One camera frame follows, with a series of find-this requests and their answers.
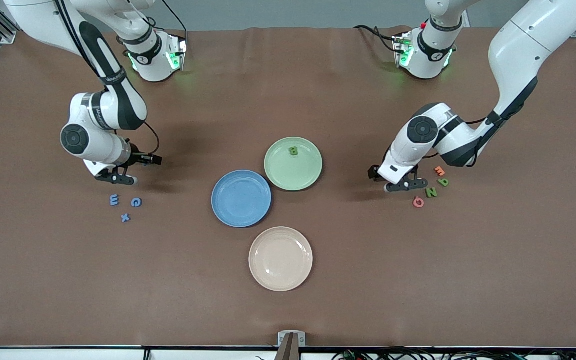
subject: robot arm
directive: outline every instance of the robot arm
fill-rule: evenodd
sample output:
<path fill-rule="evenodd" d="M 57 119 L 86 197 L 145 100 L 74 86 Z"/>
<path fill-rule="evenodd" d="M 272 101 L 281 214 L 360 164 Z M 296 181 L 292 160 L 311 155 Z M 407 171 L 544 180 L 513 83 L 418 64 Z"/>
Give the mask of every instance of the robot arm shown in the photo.
<path fill-rule="evenodd" d="M 186 39 L 154 29 L 140 10 L 155 0 L 71 0 L 76 9 L 114 30 L 128 49 L 132 68 L 148 82 L 166 80 L 182 69 Z"/>
<path fill-rule="evenodd" d="M 113 184 L 134 184 L 126 170 L 137 162 L 160 165 L 162 158 L 140 152 L 111 132 L 137 130 L 146 121 L 147 109 L 98 28 L 86 22 L 70 0 L 7 0 L 6 6 L 32 38 L 83 56 L 105 86 L 73 97 L 70 119 L 61 130 L 63 148 L 84 160 L 97 180 Z"/>
<path fill-rule="evenodd" d="M 494 134 L 522 109 L 537 86 L 537 72 L 544 61 L 575 30 L 576 0 L 530 0 L 490 44 L 488 59 L 499 101 L 485 121 L 473 129 L 448 105 L 425 105 L 398 133 L 382 166 L 373 166 L 369 176 L 399 185 L 430 148 L 449 166 L 473 166 Z M 386 191 L 413 189 L 390 188 L 386 186 Z"/>

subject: brown tablecloth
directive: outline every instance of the brown tablecloth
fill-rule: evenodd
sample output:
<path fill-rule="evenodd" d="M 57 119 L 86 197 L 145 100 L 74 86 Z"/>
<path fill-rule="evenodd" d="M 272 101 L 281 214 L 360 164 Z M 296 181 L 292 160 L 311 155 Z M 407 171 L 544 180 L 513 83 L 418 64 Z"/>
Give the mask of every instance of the brown tablecloth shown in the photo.
<path fill-rule="evenodd" d="M 474 168 L 444 166 L 443 188 L 441 159 L 421 163 L 439 194 L 422 209 L 422 191 L 367 178 L 423 105 L 490 112 L 495 33 L 465 29 L 444 73 L 419 80 L 359 30 L 193 32 L 184 72 L 148 83 L 128 71 L 164 158 L 131 168 L 134 187 L 95 181 L 61 148 L 72 96 L 101 88 L 84 61 L 19 34 L 0 51 L 0 346 L 265 345 L 297 329 L 311 346 L 576 347 L 576 39 Z M 146 127 L 123 135 L 155 145 Z M 222 224 L 217 180 L 264 174 L 289 136 L 318 146 L 320 180 L 274 187 L 253 227 Z M 293 291 L 249 271 L 254 238 L 274 226 L 313 248 Z"/>

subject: green plate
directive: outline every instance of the green plate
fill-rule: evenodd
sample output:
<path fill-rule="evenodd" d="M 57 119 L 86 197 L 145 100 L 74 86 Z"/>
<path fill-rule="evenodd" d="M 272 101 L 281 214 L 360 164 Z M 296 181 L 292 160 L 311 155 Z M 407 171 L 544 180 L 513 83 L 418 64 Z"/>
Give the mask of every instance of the green plate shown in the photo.
<path fill-rule="evenodd" d="M 322 153 L 302 137 L 285 137 L 265 153 L 263 168 L 270 182 L 285 191 L 301 191 L 322 174 Z"/>

